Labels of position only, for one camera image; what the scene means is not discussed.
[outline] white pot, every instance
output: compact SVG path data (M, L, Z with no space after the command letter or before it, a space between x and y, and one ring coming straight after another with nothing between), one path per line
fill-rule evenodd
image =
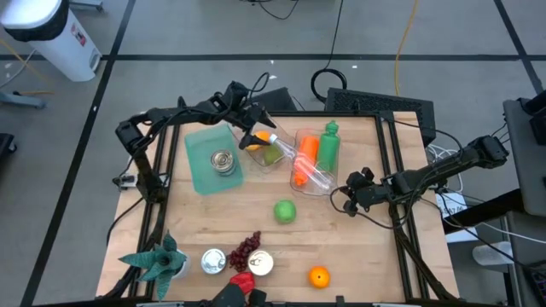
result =
M191 258L186 254L185 252L182 252L181 250L177 249L178 252L186 256L186 261L182 264L182 268L176 273L172 279L175 278L183 278L189 273L189 267L191 266Z

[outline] gray floor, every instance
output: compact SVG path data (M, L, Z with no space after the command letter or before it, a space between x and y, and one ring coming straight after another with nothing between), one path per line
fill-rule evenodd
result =
M102 53L113 46L128 0L105 0L104 14L76 15ZM394 54L402 37L412 1L346 0L336 54ZM546 54L544 0L504 2L516 31L530 55ZM283 14L292 2L266 4ZM274 20L258 6L239 0L136 0L121 44L121 55L268 54L260 61L116 61L98 110L89 144L35 304L91 299L104 257L105 235L119 193L112 177L123 169L127 154L113 133L116 124L151 107L174 106L182 95L201 101L229 81L251 85L269 71L276 78L269 90L289 88L306 110L320 110L309 79L325 61L278 61L273 54L327 54L334 34L339 0L301 0L293 16ZM21 54L24 43L1 33ZM0 54L8 54L0 48ZM405 54L517 55L493 1L421 0L407 38ZM32 64L53 81L47 87L24 71L4 91L54 90L44 110L0 106L0 132L16 135L19 151L0 177L0 305L20 303L84 122L96 94L104 63L90 82L75 84L47 61ZM0 62L0 78L20 64ZM546 78L546 62L533 62ZM393 61L333 61L352 90L393 95ZM318 87L338 86L324 77ZM502 101L532 97L534 89L521 61L402 61L401 96L434 101L437 127L462 143L492 133L502 124ZM454 148L439 137L438 145ZM463 174L465 193L489 199L517 187L514 164L493 171ZM450 247L462 297L482 303L505 299L502 275L478 267L469 257L473 243Z

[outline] green cutting board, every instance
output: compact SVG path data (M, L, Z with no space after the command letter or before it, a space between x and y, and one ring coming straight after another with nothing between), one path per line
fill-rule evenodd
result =
M242 185L243 175L237 147L228 125L199 130L186 135L186 152L195 192L201 195L214 194ZM235 171L229 176L220 176L211 165L211 156L217 150L229 150L233 154Z

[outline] white trash can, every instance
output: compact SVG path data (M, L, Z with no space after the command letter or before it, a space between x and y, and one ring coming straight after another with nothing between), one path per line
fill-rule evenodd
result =
M101 53L68 0L12 0L0 22L15 40L28 42L72 81L95 77Z

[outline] clear plastic tube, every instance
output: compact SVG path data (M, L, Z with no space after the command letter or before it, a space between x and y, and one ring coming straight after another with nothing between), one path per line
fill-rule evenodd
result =
M334 176L327 171L318 169L307 155L298 152L296 148L286 144L274 134L270 136L270 143L279 148L284 156L293 162L292 165L296 171L308 176L312 183L308 182L307 184L311 183L315 185L321 191L321 194L330 194L335 188Z

